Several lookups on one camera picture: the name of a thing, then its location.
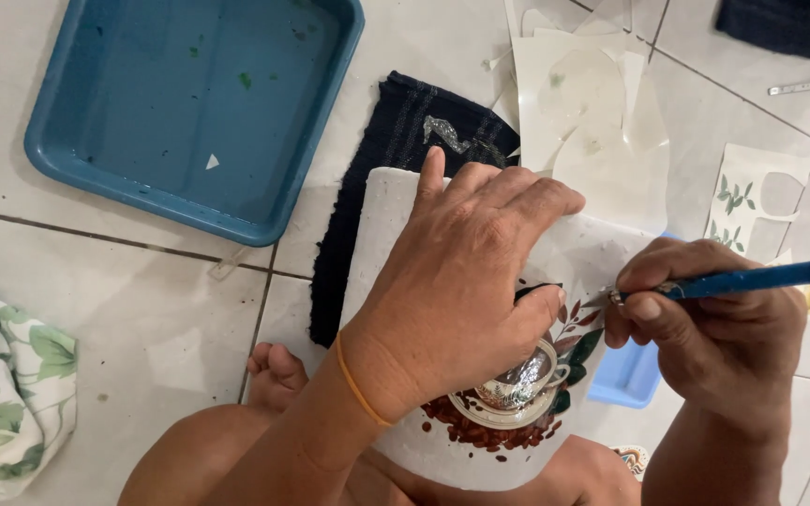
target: tile floor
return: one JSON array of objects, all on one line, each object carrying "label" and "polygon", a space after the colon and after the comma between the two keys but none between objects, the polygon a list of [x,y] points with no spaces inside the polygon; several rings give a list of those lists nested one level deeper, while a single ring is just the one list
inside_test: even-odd
[{"label": "tile floor", "polygon": [[[601,1],[518,0],[517,9],[537,7],[572,30]],[[284,342],[313,370],[323,357],[306,338],[315,243],[377,81],[397,69],[492,105],[505,78],[480,66],[508,44],[501,0],[362,0],[361,45],[286,235],[218,283],[206,272],[234,244],[51,181],[23,155],[67,3],[0,0],[0,297],[76,336],[81,348],[78,430],[14,506],[114,504],[131,467],[170,424],[238,400],[253,340]],[[715,33],[708,24],[716,0],[633,4],[636,30],[653,45],[650,72],[671,140],[669,230],[698,238],[726,142],[810,157],[810,93],[766,93],[810,82],[810,61]],[[760,223],[752,256],[768,260],[782,246],[810,259],[810,184],[803,192],[787,178],[769,180],[765,200],[771,213],[798,206],[802,214],[789,230]],[[810,325],[798,374],[784,506],[810,506]],[[589,402],[581,435],[655,448],[680,405],[667,385],[644,410]]]}]

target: foot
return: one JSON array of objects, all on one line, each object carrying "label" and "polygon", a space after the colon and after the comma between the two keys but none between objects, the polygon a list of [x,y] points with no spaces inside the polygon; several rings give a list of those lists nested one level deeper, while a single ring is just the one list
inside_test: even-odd
[{"label": "foot", "polygon": [[282,344],[258,343],[246,362],[250,374],[248,400],[253,408],[282,413],[308,384],[308,375]]}]

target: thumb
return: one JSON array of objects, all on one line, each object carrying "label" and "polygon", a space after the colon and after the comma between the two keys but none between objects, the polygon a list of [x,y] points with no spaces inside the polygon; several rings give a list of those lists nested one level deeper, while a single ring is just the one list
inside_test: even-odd
[{"label": "thumb", "polygon": [[546,334],[546,330],[552,328],[566,298],[567,294],[560,286],[546,284],[515,302],[511,319],[522,336],[532,339],[528,344],[535,346],[536,341]]},{"label": "thumb", "polygon": [[658,344],[665,366],[684,376],[683,380],[700,385],[715,365],[718,350],[681,305],[658,293],[634,293],[622,313],[639,327],[641,337]]}]

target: green leaf pattern cloth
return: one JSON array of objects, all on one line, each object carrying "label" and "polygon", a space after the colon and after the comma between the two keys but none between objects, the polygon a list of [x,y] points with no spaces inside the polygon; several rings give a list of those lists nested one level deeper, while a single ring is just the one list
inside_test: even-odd
[{"label": "green leaf pattern cloth", "polygon": [[75,424],[74,340],[0,301],[0,500],[33,481]]}]

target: cloth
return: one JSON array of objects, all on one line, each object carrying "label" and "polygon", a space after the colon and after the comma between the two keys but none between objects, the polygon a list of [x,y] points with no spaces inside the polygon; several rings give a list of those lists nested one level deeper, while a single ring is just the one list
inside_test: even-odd
[{"label": "cloth", "polygon": [[810,59],[810,0],[724,0],[714,28],[772,52]]},{"label": "cloth", "polygon": [[380,83],[380,100],[343,176],[314,262],[309,332],[324,348],[339,331],[368,173],[376,167],[420,172],[430,146],[444,150],[445,175],[451,178],[471,161],[500,168],[517,164],[517,157],[508,155],[518,149],[520,137],[495,112],[444,89],[396,71]]},{"label": "cloth", "polygon": [[74,340],[0,301],[0,500],[30,484],[75,424]]}]

